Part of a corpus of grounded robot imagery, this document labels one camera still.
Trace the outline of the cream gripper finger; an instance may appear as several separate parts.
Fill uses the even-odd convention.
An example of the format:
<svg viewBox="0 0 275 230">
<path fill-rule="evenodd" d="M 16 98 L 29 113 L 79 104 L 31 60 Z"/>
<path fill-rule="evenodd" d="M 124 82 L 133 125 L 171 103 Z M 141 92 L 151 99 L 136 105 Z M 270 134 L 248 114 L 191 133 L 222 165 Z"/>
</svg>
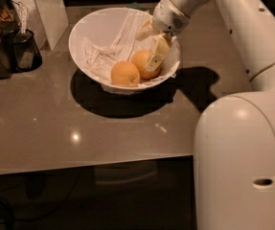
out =
<svg viewBox="0 0 275 230">
<path fill-rule="evenodd" d="M 152 25 L 152 18 L 147 19 L 144 24 L 137 30 L 135 39 L 142 41 L 150 36 L 158 35 L 159 32 Z"/>
<path fill-rule="evenodd" d="M 172 46 L 172 40 L 164 34 L 153 36 L 150 39 L 149 58 L 146 70 L 155 71 L 163 62 Z"/>
</svg>

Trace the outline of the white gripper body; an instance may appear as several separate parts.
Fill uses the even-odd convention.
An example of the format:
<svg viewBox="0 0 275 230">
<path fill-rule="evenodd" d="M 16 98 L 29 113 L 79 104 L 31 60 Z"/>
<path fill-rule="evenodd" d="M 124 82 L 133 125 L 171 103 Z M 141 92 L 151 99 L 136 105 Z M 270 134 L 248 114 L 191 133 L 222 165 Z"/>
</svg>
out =
<svg viewBox="0 0 275 230">
<path fill-rule="evenodd" d="M 160 34 L 179 35 L 190 23 L 171 0 L 160 0 L 153 11 L 152 27 Z"/>
</svg>

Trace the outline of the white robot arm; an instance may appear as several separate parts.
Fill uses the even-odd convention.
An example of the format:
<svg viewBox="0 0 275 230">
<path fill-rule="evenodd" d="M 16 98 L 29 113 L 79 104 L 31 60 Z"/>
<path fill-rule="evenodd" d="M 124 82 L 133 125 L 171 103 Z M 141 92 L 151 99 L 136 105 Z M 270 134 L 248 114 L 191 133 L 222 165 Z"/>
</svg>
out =
<svg viewBox="0 0 275 230">
<path fill-rule="evenodd" d="M 208 0 L 160 0 L 137 36 L 179 35 Z M 261 0 L 215 0 L 253 89 L 195 129 L 197 230 L 275 230 L 275 16 Z"/>
</svg>

